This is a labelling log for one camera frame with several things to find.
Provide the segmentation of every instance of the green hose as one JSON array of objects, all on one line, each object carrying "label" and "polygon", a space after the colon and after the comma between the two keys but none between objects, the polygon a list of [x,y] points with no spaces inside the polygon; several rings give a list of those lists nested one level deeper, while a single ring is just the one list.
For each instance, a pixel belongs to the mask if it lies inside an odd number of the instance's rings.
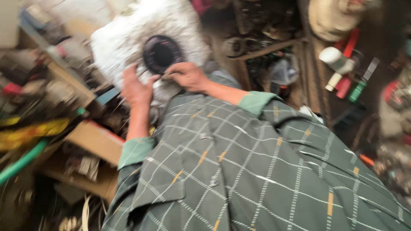
[{"label": "green hose", "polygon": [[39,143],[34,146],[26,155],[22,156],[16,163],[8,166],[0,173],[0,186],[3,185],[8,179],[20,172],[21,169],[26,167],[32,162],[47,146],[48,138],[42,138]]}]

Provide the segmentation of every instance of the hand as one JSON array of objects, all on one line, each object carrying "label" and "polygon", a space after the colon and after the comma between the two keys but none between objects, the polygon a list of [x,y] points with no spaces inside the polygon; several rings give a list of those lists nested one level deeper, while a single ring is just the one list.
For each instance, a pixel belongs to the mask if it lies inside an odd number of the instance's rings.
[{"label": "hand", "polygon": [[189,92],[205,93],[213,83],[192,62],[179,62],[171,65],[164,75],[165,79],[173,79]]},{"label": "hand", "polygon": [[138,63],[135,63],[123,71],[121,96],[127,100],[131,108],[150,107],[153,96],[153,83],[160,79],[160,75],[150,77],[147,84],[143,85],[137,76],[137,66]]}]

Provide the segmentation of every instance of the cardboard box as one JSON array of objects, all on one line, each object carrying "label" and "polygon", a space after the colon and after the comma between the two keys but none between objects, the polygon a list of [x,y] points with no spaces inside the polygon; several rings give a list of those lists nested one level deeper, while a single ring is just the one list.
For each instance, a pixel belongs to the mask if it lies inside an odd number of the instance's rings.
[{"label": "cardboard box", "polygon": [[85,120],[65,138],[110,164],[118,166],[124,140],[97,123]]},{"label": "cardboard box", "polygon": [[97,181],[93,182],[78,173],[65,175],[69,155],[64,154],[61,149],[45,161],[40,171],[48,177],[105,198],[111,203],[117,188],[116,167],[125,141],[97,123],[85,120],[79,123],[64,142],[71,142],[107,162],[99,167]]},{"label": "cardboard box", "polygon": [[105,198],[108,203],[111,203],[117,188],[117,169],[112,168],[108,164],[99,167],[97,181],[93,182],[87,179],[86,176],[78,173],[65,175],[68,158],[68,155],[62,154],[60,150],[57,150],[57,152],[42,165],[41,172],[50,178]]}]

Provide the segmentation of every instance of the wire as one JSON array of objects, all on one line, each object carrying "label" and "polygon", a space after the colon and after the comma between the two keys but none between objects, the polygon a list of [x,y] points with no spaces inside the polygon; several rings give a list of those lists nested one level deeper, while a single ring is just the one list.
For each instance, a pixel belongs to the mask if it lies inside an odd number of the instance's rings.
[{"label": "wire", "polygon": [[100,200],[102,201],[102,208],[103,208],[103,210],[104,210],[104,214],[107,215],[107,209],[106,209],[106,206],[105,206],[105,204],[104,204],[104,200],[103,200],[103,198],[101,198],[101,197],[100,197]]},{"label": "wire", "polygon": [[83,214],[81,216],[81,227],[83,228],[83,231],[88,231],[88,215],[89,215],[89,209],[90,207],[88,206],[88,202],[92,195],[89,195],[85,200],[84,200],[84,205],[83,205]]}]

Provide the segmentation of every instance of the beige object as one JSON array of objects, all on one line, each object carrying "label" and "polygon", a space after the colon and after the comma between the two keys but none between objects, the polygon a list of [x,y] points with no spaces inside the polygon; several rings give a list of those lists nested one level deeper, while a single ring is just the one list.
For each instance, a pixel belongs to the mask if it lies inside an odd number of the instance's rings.
[{"label": "beige object", "polygon": [[0,1],[0,48],[14,48],[18,43],[19,6],[17,0]]},{"label": "beige object", "polygon": [[365,3],[350,0],[310,0],[309,23],[318,37],[337,42],[358,25],[365,10]]},{"label": "beige object", "polygon": [[65,138],[82,149],[117,166],[124,140],[93,121],[83,121]]}]

